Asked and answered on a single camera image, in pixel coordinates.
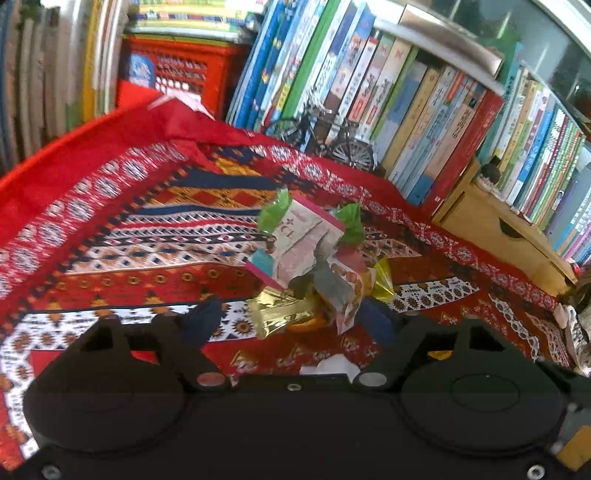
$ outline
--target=red basket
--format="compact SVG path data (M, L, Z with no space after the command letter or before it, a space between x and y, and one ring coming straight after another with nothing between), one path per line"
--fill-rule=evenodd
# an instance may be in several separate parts
M248 46L224 42L189 43L130 36L124 40L121 76L160 92L177 89L195 93L207 110L222 120L248 51Z

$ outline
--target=blue book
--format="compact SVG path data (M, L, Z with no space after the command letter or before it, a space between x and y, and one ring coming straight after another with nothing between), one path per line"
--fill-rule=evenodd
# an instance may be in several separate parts
M578 210L583 206L587 194L591 190L591 167L587 166L578 175L578 183L573 189L573 193L557 218L554 228L547 232L548 240L553 249L557 249L570 235L574 229L572 220L577 215Z
M248 120L248 115L251 111L252 97L256 92L258 82L261 80L261 72L272 46L271 40L275 36L275 32L279 26L279 18L284 10L284 0L273 0L272 4L269 6L269 10L265 17L265 21L263 22L261 31L256 38L256 43L260 44L260 49L258 54L252 58L254 64L252 66L251 76L246 83L246 88L244 89L244 93L242 95L242 102L234 122L234 126L237 128L246 127L246 121Z
M277 58L279 58L279 53L281 52L281 48L283 47L285 38L287 37L287 34L290 31L291 23L294 19L296 9L298 8L298 5L303 3L304 2L300 0L291 0L287 4L285 11L281 14L277 34L275 35L275 38L273 38L273 42L271 43L271 51L269 52L269 55L267 57L267 63L265 64L265 68L263 68L261 72L261 77L258 79L256 93L254 95L254 98L252 99L251 110L245 125L245 128L247 130L254 129L256 118L261 109L261 103L263 101L263 98L265 97L265 92L267 91L269 80L271 79L271 74L273 73L273 69L275 68L275 64L277 63Z
M511 103L511 95L513 93L515 78L517 77L517 73L519 71L519 54L522 49L523 45L521 43L516 43L514 46L513 56L511 58L511 66L506 72L501 69L501 72L499 73L499 81L502 82L505 87L505 95L503 97L504 104L501 107L499 114L496 116L495 121L491 125L486 138L484 139L484 143L478 152L477 157L481 164L488 163L491 160L492 154L495 151L495 147L499 142L499 137L501 135L500 130L503 130L506 121L506 115L504 114L507 109L510 109L509 104Z
M382 129L374 141L374 157L377 162L381 162L384 159L384 155L388 151L390 143L392 143L392 139L396 135L402 120L404 120L406 112L413 102L426 71L427 66L424 63L416 61L404 79L404 83L400 87L400 93L392 108L386 114Z
M397 185L399 185L400 193L404 198L407 198L410 195L414 186L417 184L419 177L429 164L429 161L432 158L430 153L433 149L433 145L437 141L443 127L447 124L456 104L459 101L463 101L463 98L466 97L467 81L468 77L466 75L462 77L459 84L457 83L457 79L454 79L452 88L455 86L456 91L449 91L446 93L447 98L443 101L435 115L433 115L433 119L426 129L426 134L423 136L415 150L407 168L402 172L402 175L400 175Z
M519 172L519 176L517 177L517 181L515 182L515 186L511 190L511 194L508 198L508 203L513 203L513 205L517 205L518 201L520 200L519 194L524 189L524 185L526 184L530 174L534 171L534 164L537 160L541 161L541 158L538 158L538 154L540 153L540 148L544 143L548 130L550 129L550 125L552 124L552 118L554 116L554 98L550 98L548 101L548 107L546 108L546 112L544 113L544 118L542 119L542 123L540 125L540 129L535 137L534 143L531 147L530 154L527 157L527 160L523 164L521 171Z

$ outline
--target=green book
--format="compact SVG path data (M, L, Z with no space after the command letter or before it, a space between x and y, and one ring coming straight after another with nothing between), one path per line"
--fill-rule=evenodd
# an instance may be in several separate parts
M304 58L301 61L300 68L298 69L294 83L291 86L290 94L285 101L285 106L283 107L283 112L281 114L283 118L291 118L296 114L300 97L302 96L302 93L304 93L304 88L314 63L317 61L322 62L324 60L317 58L318 51L320 50L320 46L326 37L339 4L340 0L329 0L324 11L322 12L322 16L320 17L318 25L314 30L314 34L312 35L308 49L306 50Z
M515 147L513 155L511 155L511 158L509 159L509 163L507 164L507 167L506 167L505 171L503 172L503 176L501 178L501 181L497 185L497 188L500 191L503 191L503 189L505 188L505 184L507 183L507 181L511 177L511 172L513 171L513 168L515 168L515 164L519 161L519 157L521 156L521 154L523 152L523 149L525 147L525 143L527 142L527 139L530 136L531 129L534 126L535 116L538 113L538 110L540 109L540 98L542 95L542 90L543 90L542 84L539 83L538 86L536 87L535 99L530 106L530 111L529 111L527 117L525 118L523 130L521 131L521 135L519 136L519 139L517 141L517 145Z
M541 215L545 211L546 206L548 205L549 201L551 200L552 192L556 187L556 183L560 178L560 174L563 172L564 169L564 162L566 160L570 141L573 135L573 124L569 123L567 127L567 131L564 134L562 143L560 144L560 149L558 150L558 156L556 157L556 162L554 163L554 167L550 172L550 176L544 185L544 190L542 191L542 195L536 204L534 211L531 214L531 220L537 225L541 220Z
M410 69L414 65L414 61L417 58L418 52L419 52L419 48L417 46L413 46L411 51L408 53L408 57L407 57L406 61L404 62L404 66L402 67L402 70L400 71L400 75L398 76L398 79L396 80L396 84L394 85L394 88L392 88L392 91L390 93L390 97L388 98L388 102L386 103L386 106L382 110L382 114L379 117L378 123L376 124L374 131L372 132L372 134L370 136L370 140L375 140L378 137L379 133L382 131L382 127L384 126L384 123L386 122L386 119L388 118L388 112L392 109L392 107L396 103L396 100L398 99L398 96L400 95L400 90L402 90L402 85L404 84L404 80L406 79L408 72L410 72Z
M569 171L566 174L566 176L564 177L562 183L560 184L560 187L558 188L558 193L556 194L556 199L554 200L552 207L548 209L548 212L546 213L544 220L542 220L542 222L540 223L540 229L542 231L544 231L546 229L546 227L548 227L548 224L552 220L554 213L556 212L556 210L558 209L558 206L560 205L560 202L562 201L564 192L566 191L566 189L570 183L570 179L573 177L574 169L577 167L577 163L579 162L579 157L581 155L584 145L585 145L584 136L579 135L579 138L577 140L577 145L574 148L574 156L573 156L572 162L570 163Z

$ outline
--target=metal screw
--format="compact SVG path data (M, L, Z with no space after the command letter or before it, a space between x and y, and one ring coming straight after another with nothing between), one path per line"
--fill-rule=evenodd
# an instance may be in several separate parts
M364 387L381 387L388 383L388 377L379 372L367 372L359 376L359 383Z
M60 480L61 478L61 470L50 463L41 469L41 474L47 480Z
M529 480L541 480L546 474L546 469L541 465L534 465L527 470L527 478Z

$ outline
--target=yellow candy wrapper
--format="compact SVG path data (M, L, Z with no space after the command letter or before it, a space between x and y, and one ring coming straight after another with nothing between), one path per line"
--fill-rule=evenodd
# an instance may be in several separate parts
M285 328L292 323L306 322L316 315L316 302L311 297L297 299L288 291L266 287L246 305L259 339Z
M374 265L375 284L371 296L381 301L390 301L394 297L394 285L392 283L392 272L386 257L382 257Z

